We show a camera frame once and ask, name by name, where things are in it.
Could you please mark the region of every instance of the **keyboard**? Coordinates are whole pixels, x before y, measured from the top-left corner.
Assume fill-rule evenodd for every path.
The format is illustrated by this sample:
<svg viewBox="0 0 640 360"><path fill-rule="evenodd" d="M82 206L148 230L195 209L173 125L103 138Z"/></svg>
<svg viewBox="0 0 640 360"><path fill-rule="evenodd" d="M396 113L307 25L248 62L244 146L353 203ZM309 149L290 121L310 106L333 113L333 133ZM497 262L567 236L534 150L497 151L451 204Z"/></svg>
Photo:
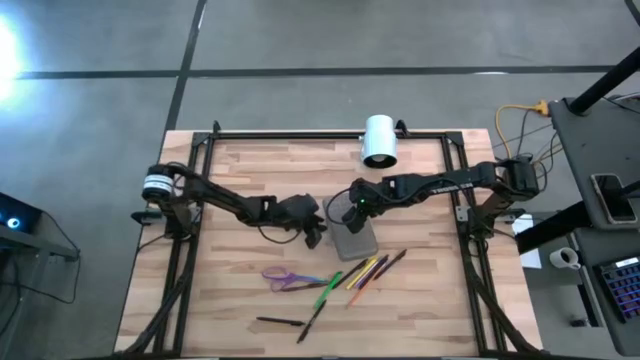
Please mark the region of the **keyboard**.
<svg viewBox="0 0 640 360"><path fill-rule="evenodd" d="M618 318L623 323L640 318L640 256L596 268Z"/></svg>

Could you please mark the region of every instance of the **concrete floor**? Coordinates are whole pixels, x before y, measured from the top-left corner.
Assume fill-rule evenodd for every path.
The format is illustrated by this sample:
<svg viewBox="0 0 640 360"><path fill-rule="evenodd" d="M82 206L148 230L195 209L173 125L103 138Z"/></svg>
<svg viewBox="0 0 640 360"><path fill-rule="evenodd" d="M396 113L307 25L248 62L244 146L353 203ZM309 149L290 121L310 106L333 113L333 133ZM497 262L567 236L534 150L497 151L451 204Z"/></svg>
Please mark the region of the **concrete floor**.
<svg viewBox="0 0 640 360"><path fill-rule="evenodd" d="M157 160L176 79L1 75L12 64L19 71L178 70L196 3L0 2L0 191L51 212L83 256L77 301L38 299L15 358L111 352L140 232L129 214L144 206L141 182ZM613 0L208 0L192 68L611 65L638 46L639 35L624 3ZM497 107L575 96L599 76L190 79L176 127L209 129L216 119L226 129L360 128L384 113L412 128L489 128L498 144ZM615 93L638 85L636 75ZM504 113L508 137L521 117ZM527 128L548 122L531 116ZM528 137L524 151L535 153L552 134ZM563 156L550 183L523 206L555 210L578 199ZM51 264L44 289L69 294L73 274L73 266ZM566 325L564 317L580 311L576 296L532 289L545 348L614 357L605 333Z"/></svg>

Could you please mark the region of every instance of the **butcher block tabletop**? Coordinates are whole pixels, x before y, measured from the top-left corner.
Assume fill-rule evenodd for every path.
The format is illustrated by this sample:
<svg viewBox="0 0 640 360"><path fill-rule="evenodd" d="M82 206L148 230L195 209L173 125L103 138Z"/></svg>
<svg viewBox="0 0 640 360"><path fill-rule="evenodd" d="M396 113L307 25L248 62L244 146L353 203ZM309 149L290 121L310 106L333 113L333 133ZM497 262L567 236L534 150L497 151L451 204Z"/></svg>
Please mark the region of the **butcher block tabletop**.
<svg viewBox="0 0 640 360"><path fill-rule="evenodd" d="M470 166L494 160L487 130L461 131ZM193 133L168 132L160 163L186 164ZM210 180L243 196L276 195L282 200L309 193L322 204L324 198L348 188L358 177L378 182L388 175L445 171L438 140L399 140L398 163L389 169L367 168L359 156L357 140L217 140ZM489 195L488 190L476 190L480 203ZM322 209L318 214L324 217ZM284 266L298 274L330 278L337 271L346 273L360 260L341 262L329 232L324 232L318 246L309 250L304 234L289 244L277 245L265 240L256 228L211 205L205 206L202 220L182 356L477 355L449 195L432 196L411 208L390 210L372 219L377 256L389 254L392 258L407 249L406 256L372 283L350 308L346 304L355 292L346 290L346 283L333 290L300 344L296 340L302 328L257 321L256 317L306 322L324 288L272 292L261 272L270 266ZM511 231L507 225L498 228ZM163 231L164 225L145 227L140 243ZM291 236L281 229L265 232L275 239ZM540 347L516 244L503 235L488 241L498 302L525 338ZM133 343L157 311L170 249L171 240L162 239L138 253L115 350ZM165 347L171 346L177 308L169 321ZM493 346L484 305L483 318L488 342Z"/></svg>

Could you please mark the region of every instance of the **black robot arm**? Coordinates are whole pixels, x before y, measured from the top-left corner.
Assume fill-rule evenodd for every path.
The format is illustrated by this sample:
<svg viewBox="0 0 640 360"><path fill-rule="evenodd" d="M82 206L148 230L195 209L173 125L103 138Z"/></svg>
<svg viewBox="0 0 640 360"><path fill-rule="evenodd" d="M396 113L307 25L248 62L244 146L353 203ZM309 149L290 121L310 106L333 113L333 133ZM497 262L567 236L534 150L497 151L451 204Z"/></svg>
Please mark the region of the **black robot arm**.
<svg viewBox="0 0 640 360"><path fill-rule="evenodd" d="M174 194L177 177L184 178L182 194ZM167 232L185 237L192 233L193 221L188 204L204 201L233 213L247 226L279 227L304 231L305 242L315 248L326 227L315 215L319 206L311 195L295 195L280 202L275 196L244 197L217 185L180 163L153 165L147 171L142 197L157 204L167 219Z"/></svg>
<svg viewBox="0 0 640 360"><path fill-rule="evenodd" d="M499 168L504 169L500 176L496 171ZM432 195L478 187L493 191L484 204L470 209L473 211L469 217L472 232L483 232L483 236L491 235L495 218L513 202L529 200L539 193L535 170L527 157L499 163L482 162L435 175L387 176L377 184L359 178L349 188L349 201L353 206L343 215L342 221L355 234L362 230L367 217L421 203Z"/></svg>

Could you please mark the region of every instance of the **green pencil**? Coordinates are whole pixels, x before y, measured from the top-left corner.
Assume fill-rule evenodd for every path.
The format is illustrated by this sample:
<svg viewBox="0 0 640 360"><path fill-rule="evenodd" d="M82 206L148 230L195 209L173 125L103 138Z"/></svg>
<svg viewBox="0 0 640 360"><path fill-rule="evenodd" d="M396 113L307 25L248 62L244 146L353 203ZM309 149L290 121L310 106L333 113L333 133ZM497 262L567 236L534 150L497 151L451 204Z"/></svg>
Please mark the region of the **green pencil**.
<svg viewBox="0 0 640 360"><path fill-rule="evenodd" d="M342 271L338 271L335 275L333 275L333 279L331 279L331 282L329 283L329 285L327 286L327 288L324 290L324 292L322 293L322 295L320 295L320 297L318 298L318 301L316 301L316 303L313 305L314 309L318 309L318 307L320 306L320 304L322 304L322 302L327 298L327 296L329 295L329 293L331 292L331 290L333 290L333 286L340 281L340 277L342 276Z"/></svg>

